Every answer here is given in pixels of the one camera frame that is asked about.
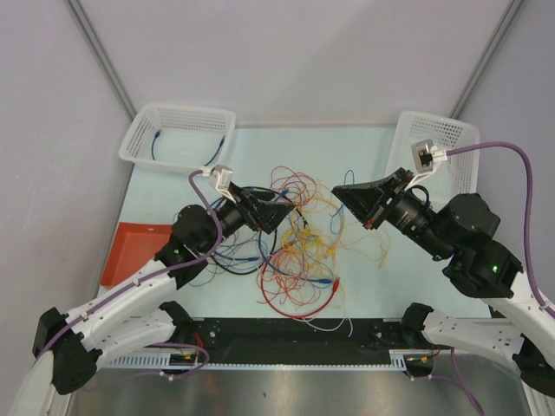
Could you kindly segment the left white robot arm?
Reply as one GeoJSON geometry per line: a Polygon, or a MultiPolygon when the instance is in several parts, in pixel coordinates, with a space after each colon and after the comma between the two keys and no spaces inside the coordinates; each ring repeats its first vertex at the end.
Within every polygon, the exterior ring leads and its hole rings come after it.
{"type": "Polygon", "coordinates": [[[217,208],[208,202],[184,207],[166,244],[132,276],[80,307],[65,313],[52,308],[40,316],[32,347],[36,361],[10,414],[45,415],[55,395],[80,389],[111,360],[190,340],[190,316],[167,298],[198,276],[241,227],[270,234],[294,209],[272,191],[230,183],[222,193],[217,208]]]}

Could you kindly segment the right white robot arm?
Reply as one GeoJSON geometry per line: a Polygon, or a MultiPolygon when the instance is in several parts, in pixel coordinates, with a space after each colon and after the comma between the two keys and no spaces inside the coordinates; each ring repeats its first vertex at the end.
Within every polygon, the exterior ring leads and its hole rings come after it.
{"type": "Polygon", "coordinates": [[[398,169],[385,179],[338,185],[333,195],[367,230],[388,222],[435,261],[464,296],[480,299],[503,318],[494,323],[452,318],[412,303],[400,337],[411,348],[449,346],[480,355],[517,374],[527,386],[554,395],[554,318],[533,294],[520,260],[493,235],[500,218],[477,193],[458,194],[433,211],[428,190],[398,169]]]}

